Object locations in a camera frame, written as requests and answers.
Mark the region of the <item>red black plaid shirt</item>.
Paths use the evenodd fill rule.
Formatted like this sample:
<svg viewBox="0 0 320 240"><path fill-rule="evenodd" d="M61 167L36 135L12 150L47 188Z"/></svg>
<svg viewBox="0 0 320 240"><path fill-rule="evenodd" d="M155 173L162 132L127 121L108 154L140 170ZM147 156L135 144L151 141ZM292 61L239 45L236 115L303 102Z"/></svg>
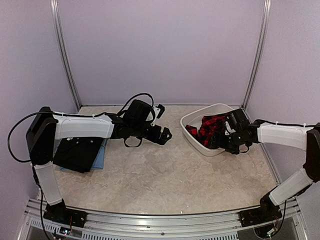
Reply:
<svg viewBox="0 0 320 240"><path fill-rule="evenodd" d="M209 149L209 140L214 132L228 131L227 116L226 113L204 116L199 128L191 125L186 125L185 128L192 137Z"/></svg>

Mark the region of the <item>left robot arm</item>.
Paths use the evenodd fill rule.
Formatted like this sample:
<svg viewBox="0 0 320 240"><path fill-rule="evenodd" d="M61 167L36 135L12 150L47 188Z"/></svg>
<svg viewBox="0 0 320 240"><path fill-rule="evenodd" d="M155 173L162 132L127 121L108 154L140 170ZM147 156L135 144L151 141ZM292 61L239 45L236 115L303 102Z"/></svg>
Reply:
<svg viewBox="0 0 320 240"><path fill-rule="evenodd" d="M93 163L104 140L135 137L165 145L172 134L155 124L165 111L161 104L129 100L118 113L64 114L42 107L27 130L26 140L36 184L46 198L46 213L63 223L70 218L61 196L54 165L68 160Z"/></svg>

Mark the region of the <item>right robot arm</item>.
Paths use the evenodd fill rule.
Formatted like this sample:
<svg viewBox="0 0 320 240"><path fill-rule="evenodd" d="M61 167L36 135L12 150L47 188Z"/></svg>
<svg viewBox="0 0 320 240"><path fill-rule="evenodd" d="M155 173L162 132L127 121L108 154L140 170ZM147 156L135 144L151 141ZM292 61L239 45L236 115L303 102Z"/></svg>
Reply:
<svg viewBox="0 0 320 240"><path fill-rule="evenodd" d="M266 222L279 211L287 199L303 193L320 180L320 125L271 122L257 119L250 122L240 108L226 113L206 116L203 123L210 129L206 146L223 149L238 155L242 146L249 149L253 144L283 151L279 157L288 160L297 154L294 163L300 163L292 175L260 199L256 218Z"/></svg>

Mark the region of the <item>white plastic tub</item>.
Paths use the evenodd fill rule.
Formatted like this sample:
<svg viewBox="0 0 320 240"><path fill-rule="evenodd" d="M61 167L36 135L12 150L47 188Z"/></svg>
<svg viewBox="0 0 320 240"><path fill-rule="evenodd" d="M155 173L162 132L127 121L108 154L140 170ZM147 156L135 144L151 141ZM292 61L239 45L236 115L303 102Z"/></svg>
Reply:
<svg viewBox="0 0 320 240"><path fill-rule="evenodd" d="M191 146L197 150L200 154L206 157L214 157L223 153L225 150L223 148L209 149L198 142L186 129L186 125L199 128L202 125L202 118L204 116L214 116L218 114L225 114L227 112L233 111L229 105L223 103L216 103L209 105L198 110L195 110L187 115L184 115L179 123L182 128L182 133L185 139L191 144Z"/></svg>

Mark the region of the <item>front aluminium rail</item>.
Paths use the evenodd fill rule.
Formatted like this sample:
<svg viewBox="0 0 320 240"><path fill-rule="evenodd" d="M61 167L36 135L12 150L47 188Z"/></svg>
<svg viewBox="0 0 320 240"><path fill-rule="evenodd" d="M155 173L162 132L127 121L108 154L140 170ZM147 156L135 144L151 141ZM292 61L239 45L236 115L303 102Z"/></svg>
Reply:
<svg viewBox="0 0 320 240"><path fill-rule="evenodd" d="M46 240L52 234L62 240L243 240L258 239L265 225L243 227L240 209L199 214L141 215L86 210L82 227L72 226L70 235L60 233L63 224L41 220L45 204L31 199L22 216L17 240Z"/></svg>

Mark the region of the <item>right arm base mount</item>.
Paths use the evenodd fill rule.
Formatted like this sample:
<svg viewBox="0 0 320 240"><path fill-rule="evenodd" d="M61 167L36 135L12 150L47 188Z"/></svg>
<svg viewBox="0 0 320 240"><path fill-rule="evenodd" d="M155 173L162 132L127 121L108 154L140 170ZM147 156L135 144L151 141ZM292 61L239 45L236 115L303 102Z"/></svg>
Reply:
<svg viewBox="0 0 320 240"><path fill-rule="evenodd" d="M278 206L272 209L260 206L239 212L240 223L243 228L274 221L282 216L282 212Z"/></svg>

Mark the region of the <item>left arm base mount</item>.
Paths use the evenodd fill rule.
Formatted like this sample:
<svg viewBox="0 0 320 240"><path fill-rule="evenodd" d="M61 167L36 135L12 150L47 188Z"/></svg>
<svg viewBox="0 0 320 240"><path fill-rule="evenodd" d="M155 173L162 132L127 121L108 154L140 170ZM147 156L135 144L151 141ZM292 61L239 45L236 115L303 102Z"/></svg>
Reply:
<svg viewBox="0 0 320 240"><path fill-rule="evenodd" d="M88 213L81 210L70 208L47 208L44 211L43 217L55 223L68 225L70 227L83 228L87 221Z"/></svg>

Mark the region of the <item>right aluminium frame post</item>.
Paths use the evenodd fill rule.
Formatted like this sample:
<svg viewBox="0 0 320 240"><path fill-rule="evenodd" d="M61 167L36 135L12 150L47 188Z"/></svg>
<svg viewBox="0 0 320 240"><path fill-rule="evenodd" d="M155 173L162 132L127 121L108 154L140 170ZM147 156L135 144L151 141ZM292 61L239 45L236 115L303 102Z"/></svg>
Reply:
<svg viewBox="0 0 320 240"><path fill-rule="evenodd" d="M263 6L263 13L262 13L262 19L261 19L261 24L260 24L260 30L259 30L259 35L258 35L258 42L257 42L257 47L255 50L255 55L253 59L253 64L251 68L251 72L249 75L249 82L245 91L244 99L242 102L241 107L246 110L249 106L250 99L254 90L254 86L257 80L257 74L259 71L260 63L261 63L261 58L263 55L264 51L264 45L266 41L266 36L268 32L268 25L269 25L269 20L270 20L270 13L271 13L271 6L272 6L272 1L271 0L265 0L264 1L264 6Z"/></svg>

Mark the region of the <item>aluminium frame post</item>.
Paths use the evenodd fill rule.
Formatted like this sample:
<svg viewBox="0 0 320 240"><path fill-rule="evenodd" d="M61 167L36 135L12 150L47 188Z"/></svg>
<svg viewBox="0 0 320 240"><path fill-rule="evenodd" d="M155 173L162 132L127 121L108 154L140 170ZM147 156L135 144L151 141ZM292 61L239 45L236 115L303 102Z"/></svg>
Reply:
<svg viewBox="0 0 320 240"><path fill-rule="evenodd" d="M262 13L262 19L261 19L261 24L260 24L260 30L259 30L259 35L258 35L258 42L257 42L257 47L255 50L255 55L253 59L253 64L251 68L251 72L249 75L249 82L245 91L244 99L242 102L241 107L246 110L249 106L250 99L254 90L254 86L257 80L257 74L259 71L260 63L261 63L261 58L263 55L264 51L264 45L266 41L266 36L268 32L268 25L269 25L269 20L270 20L270 13L271 13L271 6L272 6L272 1L271 0L265 0L264 1L264 6L263 6L263 13Z"/></svg>
<svg viewBox="0 0 320 240"><path fill-rule="evenodd" d="M61 57L61 62L66 75L66 80L70 89L70 93L75 104L76 109L79 111L82 107L81 99L73 78L70 61L68 58L67 48L64 40L62 21L60 17L59 2L57 0L50 0L50 8L52 20L57 38L58 49Z"/></svg>

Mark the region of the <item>left aluminium frame post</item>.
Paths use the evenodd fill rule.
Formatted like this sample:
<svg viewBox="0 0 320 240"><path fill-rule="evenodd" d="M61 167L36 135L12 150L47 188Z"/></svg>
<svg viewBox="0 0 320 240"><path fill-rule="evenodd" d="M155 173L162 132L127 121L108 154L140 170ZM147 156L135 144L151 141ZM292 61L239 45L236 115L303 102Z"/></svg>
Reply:
<svg viewBox="0 0 320 240"><path fill-rule="evenodd" d="M61 62L66 75L66 80L70 89L70 93L75 104L76 109L79 111L82 107L81 99L73 78L70 61L68 58L67 48L64 40L62 21L60 17L59 2L57 0L50 0L50 8L52 20L57 38L58 49L61 57Z"/></svg>

